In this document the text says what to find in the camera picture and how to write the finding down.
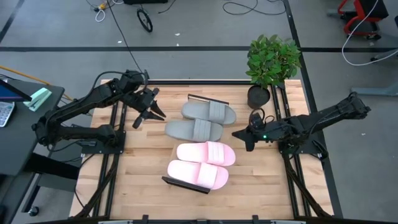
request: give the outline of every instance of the monitor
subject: monitor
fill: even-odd
[[[32,101],[32,98],[21,92],[12,85],[0,79],[0,101],[3,102],[18,102],[18,101]]]

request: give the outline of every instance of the green leaves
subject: green leaves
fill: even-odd
[[[272,37],[269,39],[269,41],[273,42],[276,40],[276,38],[278,37],[278,35],[274,34],[272,35]]]
[[[258,83],[264,88],[268,84],[278,84],[297,74],[301,67],[299,57],[301,52],[292,40],[283,41],[277,35],[269,39],[260,35],[250,44],[248,52],[251,83]]]
[[[263,40],[263,38],[264,38],[264,34],[261,34],[261,35],[259,36],[259,38],[257,38],[257,41],[260,42],[260,41]]]
[[[255,61],[255,62],[260,62],[260,55],[252,55],[251,58]]]
[[[249,75],[249,76],[255,76],[255,75],[257,75],[257,72],[255,72],[255,71],[247,71],[246,74]]]
[[[266,60],[271,60],[274,56],[275,56],[275,53],[271,52],[271,53],[267,54]]]

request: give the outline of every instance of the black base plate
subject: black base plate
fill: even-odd
[[[81,153],[84,154],[122,154],[124,152],[124,140],[126,139],[125,131],[116,131],[118,135],[117,146],[105,146],[104,143],[96,139],[87,139],[81,141],[78,144],[82,147]]]
[[[182,188],[185,188],[185,189],[188,189],[188,190],[194,190],[196,192],[200,192],[200,193],[203,193],[203,194],[208,194],[210,192],[210,189],[208,189],[206,187],[200,187],[200,186],[197,186],[195,184],[189,184],[189,183],[186,183],[184,181],[173,179],[173,178],[170,178],[170,177],[164,177],[163,176],[162,180],[164,180],[164,182],[166,182],[168,184],[171,184],[171,185],[174,185],[174,186],[177,186],[177,187],[182,187]]]
[[[288,151],[285,151],[285,153],[288,154],[318,154],[321,153],[321,150],[313,143],[313,141],[318,141],[319,142],[319,137],[318,134],[312,134],[306,141],[305,143],[299,147],[299,149],[289,149]],[[279,149],[287,149],[287,147],[284,146],[283,142],[279,143]]]

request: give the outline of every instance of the pink slide sandal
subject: pink slide sandal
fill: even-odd
[[[177,147],[177,157],[182,161],[206,162],[230,166],[235,162],[235,152],[220,142],[184,143]]]
[[[229,177],[228,170],[224,167],[178,160],[170,162],[167,173],[174,179],[211,190],[222,188]]]

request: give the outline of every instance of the red machine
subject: red machine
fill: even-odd
[[[347,2],[348,0],[343,0],[343,2],[338,6],[337,11],[340,18],[346,21],[344,32],[349,35],[351,31],[371,12],[377,0],[354,0],[354,12],[342,11],[342,8]],[[381,36],[378,34],[379,27],[376,23],[385,19],[387,16],[388,12],[386,6],[384,5],[383,0],[379,0],[372,13],[370,13],[369,17],[365,19],[353,35],[366,36],[369,40],[380,39]]]

